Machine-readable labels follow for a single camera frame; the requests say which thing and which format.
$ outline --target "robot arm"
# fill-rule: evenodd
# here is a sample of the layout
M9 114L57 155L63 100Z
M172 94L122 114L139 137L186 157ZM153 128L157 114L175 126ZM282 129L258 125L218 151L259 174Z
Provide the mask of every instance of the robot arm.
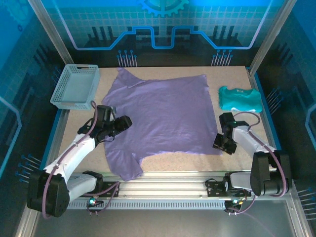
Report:
M235 121L232 113L223 113L219 116L219 120L223 134L217 134L213 147L231 155L239 144L253 157L251 171L227 174L224 178L224 182L226 182L224 186L253 191L257 196L280 194L283 183L280 170L270 154L272 152L284 172L287 184L286 192L288 192L292 187L288 155L267 145L249 129L249 125L245 121Z
M115 113L109 106L97 106L96 109L98 112L96 125L86 138L80 141L90 130L91 126L88 124L93 121L93 118L78 130L78 135L71 145L53 163L44 170L32 172L29 179L28 208L42 211L44 187L56 166L58 168L52 175L46 196L45 209L47 214L59 217L74 199L89 192L99 193L102 191L103 177L101 174L86 171L75 179L70 180L69 178L86 155L93 151L106 136L115 137L128 129L132 122L128 116L115 119Z

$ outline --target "work table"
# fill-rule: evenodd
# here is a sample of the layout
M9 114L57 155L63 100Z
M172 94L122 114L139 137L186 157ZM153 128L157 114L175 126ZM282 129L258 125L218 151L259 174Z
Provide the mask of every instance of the work table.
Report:
M140 79L172 79L179 77L197 76L205 74L209 86L218 132L221 127L218 117L225 111L219 107L218 89L226 85L228 89L243 88L250 89L245 67L156 67L156 68L126 68ZM102 99L108 93L116 78L116 68L100 68L100 81L95 95L95 102L101 104ZM61 154L73 141L77 130L93 116L93 110L80 111L71 110L66 124L59 154ZM239 115L236 120L245 120L249 124L257 121L252 115ZM263 124L253 127L254 132L263 140L267 136ZM233 155L223 153L215 155L190 155L184 153L167 153L147 157L141 166L146 171L239 171L250 170L252 158L237 146ZM104 146L97 146L77 167L76 172L93 170L95 172L110 172L104 152Z

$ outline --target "lavender cloth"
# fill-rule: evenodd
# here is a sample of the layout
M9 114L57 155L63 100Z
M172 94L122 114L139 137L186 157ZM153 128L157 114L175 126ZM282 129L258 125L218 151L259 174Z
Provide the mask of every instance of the lavender cloth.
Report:
M141 80L123 68L104 105L115 106L117 118L133 125L105 143L112 173L125 181L142 175L143 158L168 152L220 155L212 148L217 134L206 75L167 80Z

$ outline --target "grid pattern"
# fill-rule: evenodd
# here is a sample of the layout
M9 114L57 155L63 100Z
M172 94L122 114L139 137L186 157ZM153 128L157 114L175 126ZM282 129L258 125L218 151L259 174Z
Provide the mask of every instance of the grid pattern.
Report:
M39 44L51 45L48 37L42 37L44 30L39 29L42 29L41 24L34 16L0 70L0 95L9 103L13 102L25 75L39 72L40 66L33 58ZM8 108L0 103L0 125L7 112Z
M273 48L284 43L287 44L291 54L293 54L288 71L292 73L300 72L302 74L310 94L314 101L316 101L315 49L293 13L287 18L279 36L273 44Z
M212 36L215 26L219 26L216 39L220 37L222 26L229 29L234 26L233 35L238 33L238 41L243 46L250 45L250 42L258 28L258 25L266 11L266 7L228 7L228 6L187 6L179 10L178 14L171 17L154 16L148 14L147 10L141 7L94 7L94 8L62 8L60 9L69 30L75 39L78 47L84 47L88 42L88 34L92 35L92 27L96 27L101 35L99 27L111 26L113 36L118 37L122 32L127 31L130 26L158 26L158 38L167 37L168 26L194 25L199 30L204 31L208 36ZM258 35L256 45L262 42L272 20L279 7L272 7L267 15L262 31ZM48 9L51 18L61 32L63 39L68 39L62 22L55 9ZM107 39L110 37L108 30L105 31Z

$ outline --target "table surface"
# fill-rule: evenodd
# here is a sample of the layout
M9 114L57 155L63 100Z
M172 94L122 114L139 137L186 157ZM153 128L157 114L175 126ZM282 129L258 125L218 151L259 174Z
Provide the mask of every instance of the table surface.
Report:
M245 67L156 67L156 68L126 68L141 79L172 79L205 74L209 86L218 131L221 127L218 117L224 112L219 107L218 89L226 85L228 89L243 88L250 89L250 82ZM95 95L95 102L101 104L116 78L116 68L100 68L100 82ZM73 141L77 130L91 117L93 111L71 110L65 128L59 154L61 154ZM249 124L256 122L252 115L239 115L238 120L245 120ZM267 136L262 123L253 128L253 131L263 140ZM143 160L141 167L144 171L239 171L250 170L252 158L237 146L233 155L223 153L222 156L215 155L190 155L184 153L166 153L147 157ZM110 172L108 167L104 146L97 146L77 167L76 172L92 170L95 172Z

